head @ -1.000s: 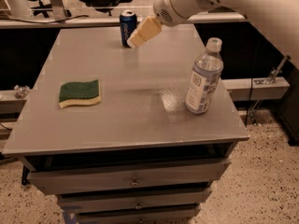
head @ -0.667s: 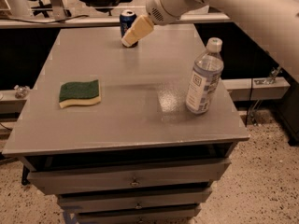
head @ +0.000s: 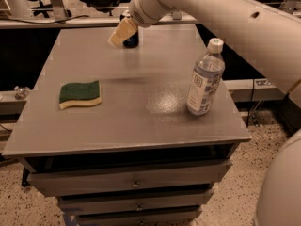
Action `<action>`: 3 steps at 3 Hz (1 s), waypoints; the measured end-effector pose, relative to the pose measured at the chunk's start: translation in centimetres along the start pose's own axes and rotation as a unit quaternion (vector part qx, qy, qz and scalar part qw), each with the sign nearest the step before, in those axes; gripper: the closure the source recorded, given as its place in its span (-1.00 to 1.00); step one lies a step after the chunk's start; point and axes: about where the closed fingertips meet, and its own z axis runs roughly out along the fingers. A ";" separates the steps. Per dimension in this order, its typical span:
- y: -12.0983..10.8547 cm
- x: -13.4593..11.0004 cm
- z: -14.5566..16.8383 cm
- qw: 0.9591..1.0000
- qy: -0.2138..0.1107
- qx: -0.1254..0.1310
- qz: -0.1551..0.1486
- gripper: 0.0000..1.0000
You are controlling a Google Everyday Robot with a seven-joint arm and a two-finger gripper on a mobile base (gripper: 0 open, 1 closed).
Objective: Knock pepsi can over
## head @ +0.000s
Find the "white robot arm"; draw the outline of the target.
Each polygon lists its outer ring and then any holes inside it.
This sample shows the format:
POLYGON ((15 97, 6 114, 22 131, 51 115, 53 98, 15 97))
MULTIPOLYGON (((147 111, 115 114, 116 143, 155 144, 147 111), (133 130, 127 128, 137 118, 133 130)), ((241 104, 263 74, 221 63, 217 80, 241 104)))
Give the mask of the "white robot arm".
MULTIPOLYGON (((138 27, 181 10, 194 17, 301 105, 301 21, 254 0, 131 0, 109 42, 115 46, 138 27)), ((301 130, 279 149, 265 174, 254 226, 301 226, 301 130)))

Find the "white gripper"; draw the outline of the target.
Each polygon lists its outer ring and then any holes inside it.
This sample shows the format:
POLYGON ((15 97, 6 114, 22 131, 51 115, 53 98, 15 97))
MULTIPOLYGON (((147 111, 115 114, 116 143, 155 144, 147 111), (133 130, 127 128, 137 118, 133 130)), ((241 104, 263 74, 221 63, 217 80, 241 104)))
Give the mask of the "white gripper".
POLYGON ((108 39, 112 46, 119 47, 138 31, 140 27, 157 24, 172 8, 159 0, 131 0, 129 5, 131 18, 124 17, 108 39))

